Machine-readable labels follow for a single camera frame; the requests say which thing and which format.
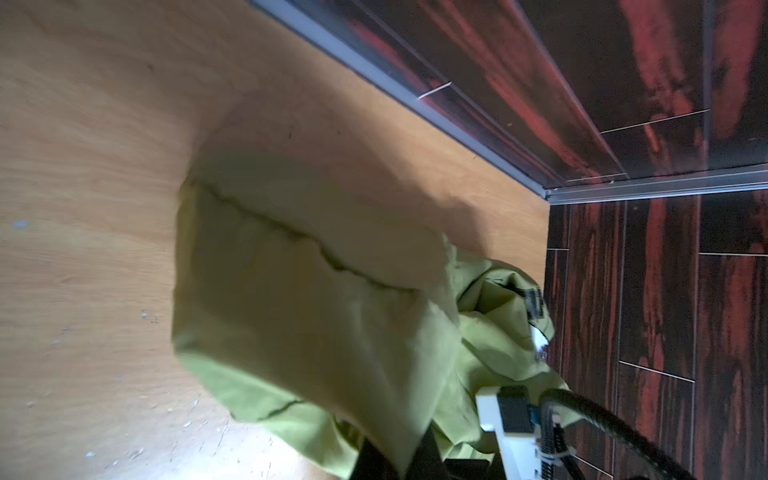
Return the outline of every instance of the green garment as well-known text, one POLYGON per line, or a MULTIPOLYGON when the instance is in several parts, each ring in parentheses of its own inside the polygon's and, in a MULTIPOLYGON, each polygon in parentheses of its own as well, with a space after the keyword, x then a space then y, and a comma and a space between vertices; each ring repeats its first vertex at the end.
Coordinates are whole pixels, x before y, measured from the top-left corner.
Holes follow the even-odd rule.
POLYGON ((492 452, 478 388, 567 388, 536 356, 529 324, 554 328, 533 280, 289 159, 199 158, 177 231, 179 360, 334 475, 363 438, 405 472, 430 425, 443 455, 492 452))

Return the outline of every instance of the white grout line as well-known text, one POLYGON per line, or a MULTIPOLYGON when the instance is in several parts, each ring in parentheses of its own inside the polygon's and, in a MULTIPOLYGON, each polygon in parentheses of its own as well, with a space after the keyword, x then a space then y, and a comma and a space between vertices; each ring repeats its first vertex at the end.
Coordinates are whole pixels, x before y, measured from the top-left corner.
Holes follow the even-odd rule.
POLYGON ((605 471, 605 470, 603 470, 602 468, 600 468, 600 467, 596 467, 596 466, 592 465, 590 462, 587 462, 587 461, 586 461, 586 460, 584 460, 582 457, 579 457, 579 456, 576 456, 576 455, 574 455, 574 457, 575 457, 575 458, 576 458, 576 459, 577 459, 579 462, 582 462, 582 463, 586 463, 587 465, 591 466, 592 468, 594 468, 594 469, 595 469, 595 470, 597 470, 598 472, 602 473, 603 475, 608 475, 608 476, 609 476, 609 477, 611 477, 611 478, 613 478, 613 477, 614 477, 613 475, 611 475, 610 473, 606 472, 606 471, 605 471))
POLYGON ((450 87, 452 84, 453 84, 453 82, 452 82, 452 81, 450 81, 450 82, 448 82, 448 83, 446 83, 446 84, 444 84, 444 85, 440 85, 440 86, 439 86, 439 87, 437 87, 437 88, 433 88, 432 90, 430 90, 430 91, 426 92, 425 94, 421 94, 421 95, 419 95, 419 100, 421 100, 421 99, 422 99, 422 98, 424 98, 424 97, 428 97, 429 95, 431 95, 431 94, 435 93, 436 91, 441 91, 443 88, 447 88, 447 87, 450 87))
POLYGON ((699 255, 719 255, 721 257, 768 257, 768 253, 714 253, 699 252, 699 255))
POLYGON ((619 360, 619 363, 622 364, 622 365, 626 365, 626 366, 633 366, 636 369, 647 370, 648 372, 653 372, 653 373, 658 373, 660 375, 670 376, 673 379, 683 380, 684 382, 696 383, 696 380, 687 379, 684 376, 677 376, 677 375, 673 375, 671 373, 662 372, 661 370, 649 369, 646 366, 635 365, 634 363, 625 362, 624 360, 619 360))
POLYGON ((602 131, 600 133, 601 134, 610 134, 612 131, 627 130, 628 128, 635 128, 635 127, 642 127, 643 125, 657 124, 660 121, 667 121, 667 120, 674 120, 675 118, 689 117, 691 115, 702 114, 705 111, 709 111, 709 110, 710 110, 709 108, 705 108, 704 110, 692 111, 689 114, 675 115, 674 117, 667 117, 667 118, 661 118, 659 120, 646 121, 646 122, 643 122, 643 123, 637 124, 637 125, 629 125, 628 127, 612 128, 610 130, 604 130, 604 131, 602 131))
POLYGON ((619 175, 627 175, 627 174, 610 174, 610 175, 598 175, 596 177, 575 178, 573 180, 566 180, 565 183, 568 183, 568 182, 583 182, 584 180, 594 180, 595 178, 618 177, 619 175))

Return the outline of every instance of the crumpled green fabric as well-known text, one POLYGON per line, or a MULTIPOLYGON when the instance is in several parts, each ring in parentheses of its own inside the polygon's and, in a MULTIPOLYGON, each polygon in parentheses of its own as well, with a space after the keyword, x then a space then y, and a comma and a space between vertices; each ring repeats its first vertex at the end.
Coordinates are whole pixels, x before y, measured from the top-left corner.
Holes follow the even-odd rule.
MULTIPOLYGON (((232 416, 345 478, 368 438, 402 474, 424 431, 492 453, 474 394, 567 388, 531 325, 535 282, 284 157, 190 166, 177 215, 174 351, 232 416)), ((566 414, 566 422, 572 418, 566 414)))

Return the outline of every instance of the green cloth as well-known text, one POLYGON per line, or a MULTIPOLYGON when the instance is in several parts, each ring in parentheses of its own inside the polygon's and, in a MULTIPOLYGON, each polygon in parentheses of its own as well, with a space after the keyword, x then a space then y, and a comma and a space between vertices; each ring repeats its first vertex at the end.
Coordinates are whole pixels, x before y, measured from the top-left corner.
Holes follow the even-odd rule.
POLYGON ((474 394, 567 388, 533 280, 283 157, 220 151, 180 191, 173 341, 239 421, 347 477, 363 438, 403 473, 432 425, 443 455, 492 452, 474 394))

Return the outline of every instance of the metal strip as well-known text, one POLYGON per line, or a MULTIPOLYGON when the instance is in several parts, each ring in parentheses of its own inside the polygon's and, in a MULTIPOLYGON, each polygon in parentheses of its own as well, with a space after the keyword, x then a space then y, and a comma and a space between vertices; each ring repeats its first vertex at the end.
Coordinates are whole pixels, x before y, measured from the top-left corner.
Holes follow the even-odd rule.
POLYGON ((263 10, 298 35, 314 44, 317 48, 320 48, 367 81, 370 81, 379 90, 408 107, 411 111, 434 125, 440 131, 453 137, 454 140, 476 153, 479 157, 484 158, 487 162, 507 174, 509 177, 514 178, 530 191, 540 197, 545 196, 545 189, 538 182, 531 179, 518 168, 513 167, 508 161, 501 158, 490 148, 470 137, 469 134, 456 127, 437 111, 432 110, 428 104, 420 101, 418 96, 414 95, 407 88, 393 80, 381 68, 365 59, 365 57, 357 53, 357 51, 339 40, 336 36, 317 24, 314 20, 286 0, 250 0, 250 4, 263 10))
POLYGON ((721 194, 768 188, 768 164, 723 168, 671 177, 616 180, 606 184, 547 190, 551 205, 589 204, 615 200, 721 194))

